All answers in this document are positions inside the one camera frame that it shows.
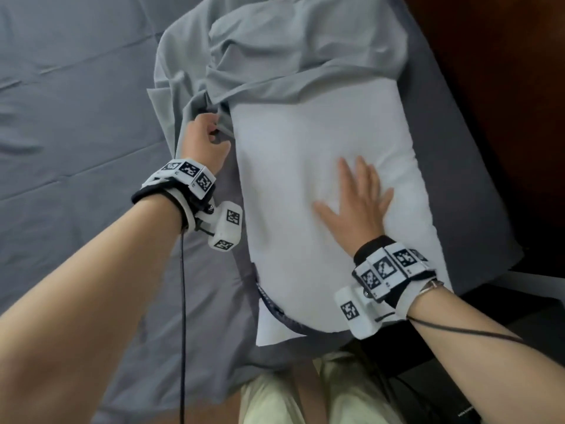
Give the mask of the person's left hand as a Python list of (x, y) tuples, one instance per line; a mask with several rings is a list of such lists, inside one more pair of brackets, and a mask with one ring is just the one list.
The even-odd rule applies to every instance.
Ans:
[(208, 140), (202, 131), (200, 115), (187, 123), (180, 147), (180, 158), (198, 162), (216, 175), (222, 169), (230, 149), (230, 141)]

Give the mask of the person's right hand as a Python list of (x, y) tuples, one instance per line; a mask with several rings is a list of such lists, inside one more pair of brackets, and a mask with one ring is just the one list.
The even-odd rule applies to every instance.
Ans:
[(337, 162), (340, 184), (337, 213), (341, 216), (341, 223), (339, 226), (326, 227), (350, 257), (354, 257), (366, 243), (385, 234), (384, 219), (378, 209), (378, 199), (382, 193), (380, 177), (372, 164), (367, 165), (370, 168), (370, 196), (359, 197), (355, 188), (355, 169), (352, 172), (344, 158), (339, 158)]

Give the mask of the white pillow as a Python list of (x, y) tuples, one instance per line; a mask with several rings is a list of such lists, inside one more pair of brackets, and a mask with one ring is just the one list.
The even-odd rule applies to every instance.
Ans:
[(313, 212), (338, 211), (337, 160), (373, 164), (394, 189), (385, 232), (416, 249), (453, 290), (433, 225), (397, 83), (335, 85), (297, 104), (239, 102), (231, 108), (250, 260), (266, 295), (315, 331), (349, 331), (334, 294), (355, 283), (352, 258)]

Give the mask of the light grey pillowcase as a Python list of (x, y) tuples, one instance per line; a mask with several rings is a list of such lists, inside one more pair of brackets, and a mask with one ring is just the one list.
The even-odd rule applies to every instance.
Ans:
[(297, 103), (343, 78), (397, 80), (407, 59), (388, 0), (203, 0), (162, 34), (147, 92), (176, 156), (201, 113), (217, 112), (233, 137), (235, 103)]

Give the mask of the person's left forearm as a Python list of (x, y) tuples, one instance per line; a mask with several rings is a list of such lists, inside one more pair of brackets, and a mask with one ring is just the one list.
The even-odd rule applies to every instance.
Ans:
[(89, 424), (181, 232), (140, 200), (0, 316), (0, 424)]

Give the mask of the person's right forearm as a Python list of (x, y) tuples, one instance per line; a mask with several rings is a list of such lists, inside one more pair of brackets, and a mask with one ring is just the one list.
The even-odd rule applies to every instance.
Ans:
[(565, 424), (565, 367), (444, 286), (408, 320), (487, 424)]

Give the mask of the grey bed sheet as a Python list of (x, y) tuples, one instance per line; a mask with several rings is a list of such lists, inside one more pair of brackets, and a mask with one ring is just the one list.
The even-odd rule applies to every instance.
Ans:
[[(448, 275), (458, 294), (524, 256), (503, 201), (404, 0), (399, 91)], [(130, 207), (170, 159), (147, 94), (158, 42), (206, 0), (0, 0), (0, 315)], [(313, 358), (346, 333), (257, 347), (246, 243), (185, 237), (187, 406), (222, 402), (262, 371)]]

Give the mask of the dark wooden headboard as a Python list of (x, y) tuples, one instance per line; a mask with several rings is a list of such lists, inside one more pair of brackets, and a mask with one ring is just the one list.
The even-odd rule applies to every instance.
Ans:
[(565, 0), (404, 0), (470, 124), (525, 257), (565, 278)]

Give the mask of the beige shorts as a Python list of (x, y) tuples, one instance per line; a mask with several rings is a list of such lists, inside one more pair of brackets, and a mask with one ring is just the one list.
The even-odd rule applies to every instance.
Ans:
[(241, 387), (238, 424), (405, 424), (352, 354), (266, 372)]

